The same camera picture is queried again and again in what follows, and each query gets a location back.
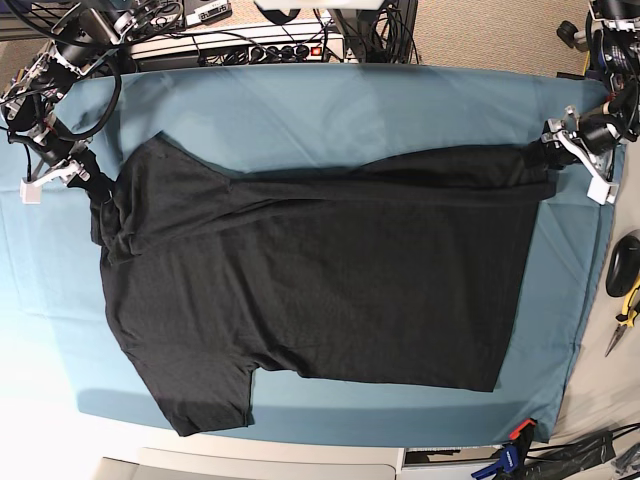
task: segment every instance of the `clamp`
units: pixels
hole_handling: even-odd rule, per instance
[[[531,448],[535,428],[536,421],[531,418],[526,419],[509,434],[509,440],[511,441],[500,451],[498,461],[482,470],[472,473],[471,476],[476,480],[482,480],[491,475],[496,475],[496,478],[498,478],[497,476],[502,473],[514,473],[517,475],[524,466],[524,460],[529,452],[529,448]]]
[[[41,177],[29,181],[23,178],[20,182],[20,198],[22,203],[32,205],[39,204],[42,197],[42,186],[56,178],[60,178],[62,183],[68,184],[75,176],[79,176],[82,180],[87,181],[90,177],[87,172],[76,160],[63,160],[53,167],[49,168]]]

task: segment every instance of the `t-shirt sleeve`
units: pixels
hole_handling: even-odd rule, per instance
[[[251,371],[233,356],[179,345],[137,346],[125,353],[180,436],[248,426]]]

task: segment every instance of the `pliers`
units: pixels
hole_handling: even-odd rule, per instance
[[[636,317],[638,316],[638,312],[640,311],[640,301],[637,302],[634,306],[634,301],[638,292],[640,291],[640,277],[636,279],[636,283],[633,284],[633,287],[624,297],[624,305],[622,307],[622,312],[618,316],[616,316],[616,320],[618,321],[618,326],[616,327],[615,332],[613,332],[613,337],[609,342],[609,346],[607,347],[607,351],[604,356],[608,356],[611,353],[611,350],[620,342],[623,335],[629,330],[633,328]]]

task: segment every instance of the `black mouse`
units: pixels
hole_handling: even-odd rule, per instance
[[[613,248],[607,272],[607,293],[624,297],[631,291],[640,273],[640,240],[634,235],[622,237]]]

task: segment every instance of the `black t-shirt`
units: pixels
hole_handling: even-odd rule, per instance
[[[153,139],[92,203],[109,326],[180,435],[247,425],[258,367],[492,391],[554,192],[512,147],[238,180]]]

